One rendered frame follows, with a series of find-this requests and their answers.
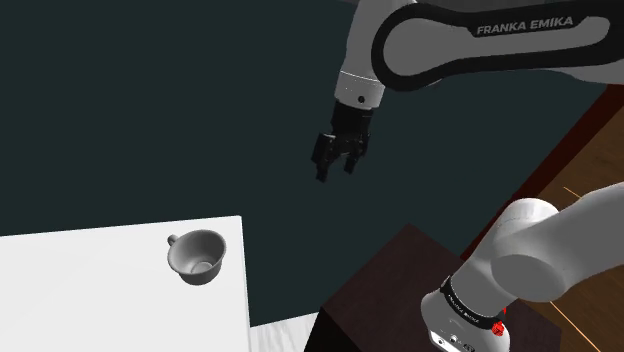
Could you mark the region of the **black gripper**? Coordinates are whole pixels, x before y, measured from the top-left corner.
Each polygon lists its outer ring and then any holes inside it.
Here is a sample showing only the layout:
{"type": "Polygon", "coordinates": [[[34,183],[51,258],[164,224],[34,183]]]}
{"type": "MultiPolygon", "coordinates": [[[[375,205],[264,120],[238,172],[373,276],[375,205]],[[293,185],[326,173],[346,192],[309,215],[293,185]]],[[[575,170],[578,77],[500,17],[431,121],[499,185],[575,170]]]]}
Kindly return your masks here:
{"type": "Polygon", "coordinates": [[[344,171],[352,174],[359,159],[366,155],[369,145],[369,126],[374,110],[359,109],[335,102],[331,119],[332,132],[319,133],[311,156],[316,165],[316,179],[325,182],[331,164],[335,161],[335,142],[346,152],[344,171]]]}

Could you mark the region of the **dark robot stand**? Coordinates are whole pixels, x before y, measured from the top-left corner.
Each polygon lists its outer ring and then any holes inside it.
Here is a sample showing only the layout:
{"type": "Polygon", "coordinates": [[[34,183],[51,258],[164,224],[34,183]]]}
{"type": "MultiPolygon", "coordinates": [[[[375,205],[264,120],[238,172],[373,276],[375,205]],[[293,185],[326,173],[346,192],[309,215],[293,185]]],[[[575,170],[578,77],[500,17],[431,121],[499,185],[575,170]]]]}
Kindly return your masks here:
{"type": "Polygon", "coordinates": [[[321,306],[304,352],[443,352],[431,342],[421,299],[462,263],[404,226],[321,306]]]}

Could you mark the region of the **white table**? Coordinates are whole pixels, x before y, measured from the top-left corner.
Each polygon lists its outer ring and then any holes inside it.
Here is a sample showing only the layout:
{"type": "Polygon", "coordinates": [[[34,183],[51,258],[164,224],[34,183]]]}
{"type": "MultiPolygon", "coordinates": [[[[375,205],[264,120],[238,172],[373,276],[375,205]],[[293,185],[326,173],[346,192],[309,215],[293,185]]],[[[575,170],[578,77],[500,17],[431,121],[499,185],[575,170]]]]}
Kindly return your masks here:
{"type": "Polygon", "coordinates": [[[250,352],[239,216],[0,237],[0,352],[250,352]],[[184,282],[170,235],[226,241],[211,282],[184,282]]]}

